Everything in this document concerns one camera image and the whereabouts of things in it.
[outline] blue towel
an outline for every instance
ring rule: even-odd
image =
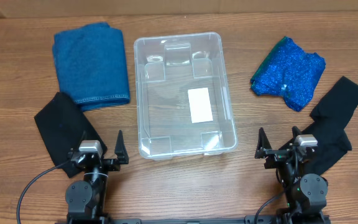
[[[60,91],[82,111],[130,102],[124,39],[107,22],[55,34],[52,47]]]
[[[289,108],[301,111],[313,98],[325,68],[324,58],[284,37],[251,78],[251,89],[258,96],[282,96]]]

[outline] plastic container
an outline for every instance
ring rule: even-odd
[[[220,154],[237,146],[219,34],[135,41],[139,151],[147,159]]]

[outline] black cable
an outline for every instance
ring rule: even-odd
[[[297,213],[296,211],[292,211],[288,216],[288,220],[291,220],[292,216],[296,213]]]
[[[24,194],[27,192],[27,190],[29,189],[29,187],[36,181],[38,180],[40,177],[42,177],[43,175],[49,173],[50,171],[53,171],[55,169],[59,169],[61,168],[62,166],[66,165],[68,162],[70,162],[71,159],[67,160],[66,162],[60,164],[60,165],[57,165],[53,168],[50,168],[49,170],[45,170],[43,171],[42,173],[40,173],[37,177],[34,177],[34,179],[32,179],[29,184],[27,184],[27,186],[25,187],[25,189],[23,190],[22,194],[20,195],[20,198],[19,198],[19,201],[17,203],[17,207],[16,207],[16,220],[17,220],[17,224],[21,224],[22,222],[20,221],[20,205],[22,203],[22,200],[23,200],[23,197],[24,197]]]
[[[255,214],[255,218],[254,218],[254,224],[258,223],[258,216],[259,216],[259,213],[270,203],[274,202],[275,200],[279,199],[283,194],[284,192],[286,192],[286,190],[280,192],[278,195],[272,197],[271,199],[269,199],[267,202],[265,202],[259,209],[258,211],[256,212]]]
[[[276,178],[277,178],[278,183],[282,184],[280,178],[278,177],[278,169],[277,168],[276,168]]]
[[[270,203],[274,202],[275,200],[279,199],[287,190],[290,190],[292,185],[294,184],[295,182],[295,179],[296,179],[296,173],[298,172],[298,156],[296,154],[296,149],[294,150],[294,159],[295,159],[295,168],[293,170],[293,173],[292,173],[292,181],[290,183],[288,183],[288,186],[282,191],[280,192],[278,195],[272,197],[271,199],[269,199],[267,202],[265,202],[259,209],[258,211],[256,212],[255,214],[255,218],[254,218],[254,224],[257,224],[258,223],[258,216],[259,216],[259,213]],[[280,182],[280,179],[278,178],[278,169],[276,169],[276,178],[277,180]]]

